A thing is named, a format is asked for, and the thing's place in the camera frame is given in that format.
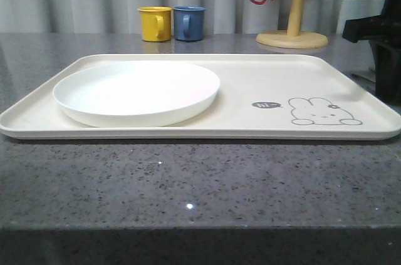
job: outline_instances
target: wooden pole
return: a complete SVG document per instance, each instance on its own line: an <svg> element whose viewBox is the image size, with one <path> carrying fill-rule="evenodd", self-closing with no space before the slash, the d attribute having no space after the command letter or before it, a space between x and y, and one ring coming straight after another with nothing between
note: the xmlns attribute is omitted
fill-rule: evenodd
<svg viewBox="0 0 401 265"><path fill-rule="evenodd" d="M298 36L301 29L304 0L292 0L288 18L288 36Z"/></svg>

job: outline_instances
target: gray countertop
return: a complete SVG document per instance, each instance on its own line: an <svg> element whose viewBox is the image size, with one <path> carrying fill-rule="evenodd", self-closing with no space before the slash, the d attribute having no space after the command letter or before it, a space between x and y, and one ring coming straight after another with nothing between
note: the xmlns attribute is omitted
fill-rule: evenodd
<svg viewBox="0 0 401 265"><path fill-rule="evenodd" d="M339 35L316 50L269 48L254 39L221 34L146 43L132 34L0 34L0 112L93 54L302 53L348 76L373 66L367 42ZM399 136L335 142L1 135L0 142L0 231L401 227ZM397 235L398 242L383 241L400 252Z"/></svg>

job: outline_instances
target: tray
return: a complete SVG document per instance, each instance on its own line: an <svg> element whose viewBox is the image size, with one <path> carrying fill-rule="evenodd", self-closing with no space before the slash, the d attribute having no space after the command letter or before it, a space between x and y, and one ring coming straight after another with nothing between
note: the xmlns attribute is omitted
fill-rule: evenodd
<svg viewBox="0 0 401 265"><path fill-rule="evenodd" d="M119 61L185 61L221 81L204 112L168 127L89 127L67 117L52 90L77 71ZM80 58L0 115L21 139L277 138L381 140L401 117L320 58L305 55L91 55Z"/></svg>

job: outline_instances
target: bunny ear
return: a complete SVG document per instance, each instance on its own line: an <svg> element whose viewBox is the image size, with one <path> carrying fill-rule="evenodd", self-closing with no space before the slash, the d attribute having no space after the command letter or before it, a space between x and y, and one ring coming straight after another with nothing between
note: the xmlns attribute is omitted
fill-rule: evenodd
<svg viewBox="0 0 401 265"><path fill-rule="evenodd" d="M292 99L288 100L288 103L293 108L311 107L311 103L309 102L308 99L305 99L305 98L292 98Z"/></svg>
<svg viewBox="0 0 401 265"><path fill-rule="evenodd" d="M332 105L331 101L324 98L310 98L309 101L314 107L328 107Z"/></svg>

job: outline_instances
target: plate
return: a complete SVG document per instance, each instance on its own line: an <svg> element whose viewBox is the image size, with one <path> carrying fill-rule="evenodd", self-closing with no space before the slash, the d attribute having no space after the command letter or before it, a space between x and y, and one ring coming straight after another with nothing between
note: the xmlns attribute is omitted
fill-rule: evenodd
<svg viewBox="0 0 401 265"><path fill-rule="evenodd" d="M182 61L126 61L73 73L53 88L72 119L93 127L161 127L208 108L220 87L211 70Z"/></svg>

